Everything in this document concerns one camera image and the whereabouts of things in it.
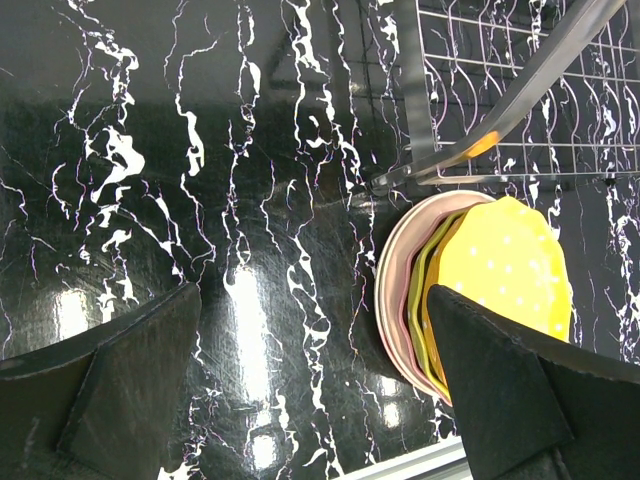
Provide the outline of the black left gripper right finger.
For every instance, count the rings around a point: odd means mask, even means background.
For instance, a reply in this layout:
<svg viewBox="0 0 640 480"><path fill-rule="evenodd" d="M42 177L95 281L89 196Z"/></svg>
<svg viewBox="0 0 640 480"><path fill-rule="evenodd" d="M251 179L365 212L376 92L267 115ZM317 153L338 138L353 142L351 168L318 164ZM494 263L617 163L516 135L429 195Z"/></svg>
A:
<svg viewBox="0 0 640 480"><path fill-rule="evenodd" d="M435 285L427 307L476 479L636 479L639 368Z"/></svg>

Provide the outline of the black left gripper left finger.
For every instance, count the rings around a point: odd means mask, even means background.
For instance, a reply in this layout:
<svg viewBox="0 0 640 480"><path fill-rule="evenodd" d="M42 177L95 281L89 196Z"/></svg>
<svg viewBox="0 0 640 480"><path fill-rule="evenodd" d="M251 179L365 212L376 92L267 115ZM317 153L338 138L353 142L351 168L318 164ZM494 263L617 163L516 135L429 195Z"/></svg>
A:
<svg viewBox="0 0 640 480"><path fill-rule="evenodd" d="M201 315L185 283L1 363L4 479L155 479Z"/></svg>

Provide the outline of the yellow wavy plate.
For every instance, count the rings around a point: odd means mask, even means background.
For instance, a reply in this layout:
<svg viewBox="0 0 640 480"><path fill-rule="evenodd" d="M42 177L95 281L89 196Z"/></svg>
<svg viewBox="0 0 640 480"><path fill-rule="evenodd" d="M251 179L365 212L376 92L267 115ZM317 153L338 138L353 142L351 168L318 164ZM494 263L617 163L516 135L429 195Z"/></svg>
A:
<svg viewBox="0 0 640 480"><path fill-rule="evenodd" d="M433 332L429 328L425 307L426 271L429 260L450 228L463 216L462 211L444 218L415 255L410 275L406 304L407 325L419 372L432 384L432 389L446 402L451 403L446 376L439 360Z"/></svg>

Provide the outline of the orange polka dot plate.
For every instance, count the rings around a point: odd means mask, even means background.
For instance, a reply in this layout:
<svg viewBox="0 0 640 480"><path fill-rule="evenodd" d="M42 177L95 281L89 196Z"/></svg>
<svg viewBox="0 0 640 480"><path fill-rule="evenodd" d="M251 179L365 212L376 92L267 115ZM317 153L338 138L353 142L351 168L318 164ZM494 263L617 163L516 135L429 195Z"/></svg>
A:
<svg viewBox="0 0 640 480"><path fill-rule="evenodd" d="M545 217L505 196L460 210L429 260L428 290L446 286L489 310L567 341L572 287L565 256Z"/></svg>

